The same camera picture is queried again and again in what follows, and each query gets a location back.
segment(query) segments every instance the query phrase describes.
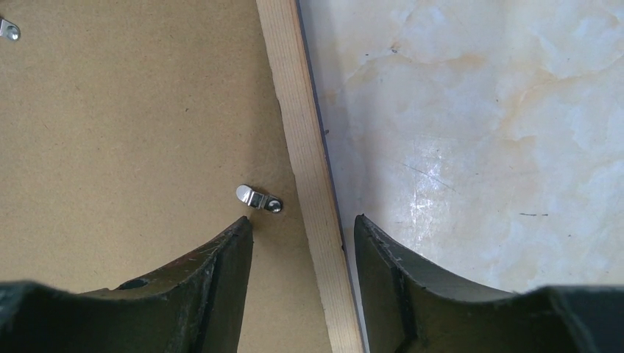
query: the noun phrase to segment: metal tab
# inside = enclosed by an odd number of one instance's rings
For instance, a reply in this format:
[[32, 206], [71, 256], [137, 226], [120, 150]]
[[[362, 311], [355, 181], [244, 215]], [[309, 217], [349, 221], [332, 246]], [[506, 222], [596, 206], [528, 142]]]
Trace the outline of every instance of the metal tab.
[[16, 41], [20, 38], [21, 32], [19, 27], [10, 23], [7, 20], [0, 18], [0, 37], [5, 37], [8, 40]]
[[256, 210], [263, 208], [273, 213], [278, 213], [282, 210], [282, 200], [275, 196], [259, 193], [247, 185], [241, 185], [236, 188], [236, 196], [247, 206], [254, 207]]

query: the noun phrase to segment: marble surface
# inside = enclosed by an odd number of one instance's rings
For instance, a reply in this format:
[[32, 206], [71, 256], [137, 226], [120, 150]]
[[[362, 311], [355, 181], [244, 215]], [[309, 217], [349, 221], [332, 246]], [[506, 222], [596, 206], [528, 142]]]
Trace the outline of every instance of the marble surface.
[[624, 283], [623, 0], [302, 14], [350, 255], [366, 213], [503, 290]]

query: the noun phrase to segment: hole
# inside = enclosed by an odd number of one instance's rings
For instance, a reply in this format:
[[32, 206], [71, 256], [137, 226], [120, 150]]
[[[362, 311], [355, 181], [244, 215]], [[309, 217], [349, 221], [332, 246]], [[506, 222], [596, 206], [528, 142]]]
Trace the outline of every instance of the hole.
[[147, 279], [137, 278], [131, 279], [128, 282], [125, 282], [123, 285], [120, 285], [117, 290], [126, 290], [126, 289], [136, 289], [146, 286], [149, 283]]

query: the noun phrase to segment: wooden strip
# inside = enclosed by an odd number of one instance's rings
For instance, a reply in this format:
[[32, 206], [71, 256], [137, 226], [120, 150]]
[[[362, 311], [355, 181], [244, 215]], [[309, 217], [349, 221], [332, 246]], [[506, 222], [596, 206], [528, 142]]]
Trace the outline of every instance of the wooden strip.
[[296, 0], [256, 0], [334, 352], [363, 352]]

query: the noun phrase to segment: curved edge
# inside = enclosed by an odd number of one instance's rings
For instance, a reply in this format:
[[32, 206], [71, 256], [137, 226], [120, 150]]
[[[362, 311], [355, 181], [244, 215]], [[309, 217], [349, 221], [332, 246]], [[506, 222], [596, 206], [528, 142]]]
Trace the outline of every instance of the curved edge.
[[432, 263], [392, 239], [365, 215], [355, 218], [355, 242], [371, 241], [386, 261], [400, 269], [416, 284], [433, 294], [461, 302], [489, 302], [509, 299], [514, 293], [465, 279]]
[[234, 352], [252, 247], [252, 226], [242, 217], [115, 290], [72, 294], [36, 282], [0, 283], [0, 352]]

